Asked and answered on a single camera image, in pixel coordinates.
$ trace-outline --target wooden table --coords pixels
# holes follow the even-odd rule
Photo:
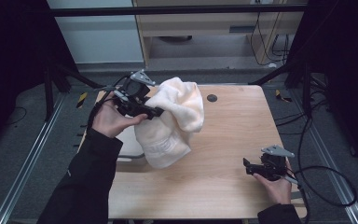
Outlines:
[[[282,145],[264,92],[258,86],[199,87],[205,122],[190,141],[192,151],[165,169],[118,165],[110,218],[255,218],[271,206],[242,164],[243,157],[260,163],[262,147]],[[207,100],[210,94],[216,102]],[[302,200],[294,204],[305,216]]]

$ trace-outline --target gray carpet floor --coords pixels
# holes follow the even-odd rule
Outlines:
[[[227,37],[226,39],[221,36],[208,38],[202,40],[201,37],[200,39],[193,37],[194,43],[172,43],[158,39],[154,42],[157,47],[154,49],[155,52],[152,51],[151,53],[152,60],[147,68],[148,70],[146,70],[147,74],[157,83],[170,77],[180,77],[183,81],[196,81],[199,84],[244,84],[261,78],[273,69],[255,63],[249,44],[244,39],[237,36],[235,38]],[[236,47],[214,49],[212,46],[216,46],[215,41],[220,43],[229,41],[229,45]],[[209,45],[209,47],[201,45],[202,50],[207,52],[193,54],[192,52],[197,52],[197,46],[200,43],[212,43],[212,45]],[[197,55],[197,57],[189,60],[189,55]],[[213,58],[220,58],[221,60],[211,61]],[[211,62],[214,64],[213,67],[201,66],[201,64],[210,65]],[[101,84],[112,84],[123,75],[123,72],[88,73],[84,75]],[[281,118],[301,112],[296,101],[290,103],[276,98],[275,91],[277,89],[282,91],[284,97],[292,99],[296,99],[298,93],[301,92],[300,87],[290,91],[286,90],[282,85],[283,80],[284,75],[271,80],[263,87],[271,113],[277,124],[288,120]],[[10,220],[13,223],[14,220],[36,219],[38,217],[49,195],[66,171],[69,161],[76,154],[77,144],[81,139],[79,134],[84,132],[82,125],[87,122],[96,92],[74,79],[71,79],[71,82],[73,89],[65,94],[62,112],[58,116],[49,134],[48,141],[44,145],[11,213]],[[76,108],[77,100],[84,91],[89,93],[85,104],[82,108]],[[55,99],[58,98],[59,94],[61,93],[55,91]],[[324,99],[321,94],[315,94],[313,98],[313,104]],[[42,128],[46,114],[43,86],[36,86],[20,94],[17,99],[17,107],[7,121],[8,125],[0,133],[0,205],[7,196]],[[313,131],[316,130],[322,137],[324,146],[328,149],[328,153],[338,170],[351,180],[358,192],[358,158],[351,155],[351,146],[337,125],[335,115],[328,108],[329,104],[321,105],[313,110]],[[299,133],[303,130],[304,124],[304,119],[298,119],[290,124],[278,127],[284,147],[296,154],[300,140]],[[324,155],[318,150],[318,145],[315,143],[310,129],[306,131],[304,136],[301,147],[301,161],[303,166],[325,165]],[[291,163],[293,169],[297,170],[296,159],[291,160]],[[325,171],[309,171],[306,172],[306,176],[312,186],[323,196],[340,203],[337,196],[339,187],[337,189],[337,186],[334,185],[331,175]],[[348,208],[336,207],[326,203],[311,192],[308,187],[305,187],[305,189],[310,193],[310,223],[358,223],[350,219]],[[257,220],[250,220],[250,222],[257,223]]]

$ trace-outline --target human hand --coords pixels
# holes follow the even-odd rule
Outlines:
[[[111,92],[106,99],[111,99],[114,94]],[[118,136],[124,129],[131,125],[139,124],[146,119],[146,114],[140,114],[134,118],[122,116],[116,109],[112,100],[103,103],[92,123],[92,128],[110,138]]]
[[[286,167],[291,170],[289,161],[286,161]],[[253,176],[257,179],[267,190],[269,198],[273,203],[290,204],[292,198],[292,183],[281,178],[276,181],[269,181],[264,176],[254,173]]]

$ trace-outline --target white towel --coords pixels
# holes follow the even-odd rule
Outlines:
[[[136,140],[151,166],[168,167],[190,152],[189,140],[202,128],[204,111],[200,90],[197,83],[174,77],[161,83],[145,104],[160,107],[164,112],[136,125]]]

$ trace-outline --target black jacket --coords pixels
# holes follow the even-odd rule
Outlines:
[[[123,143],[90,129],[37,223],[106,224],[109,190]],[[295,208],[276,204],[258,214],[261,224],[301,223]]]

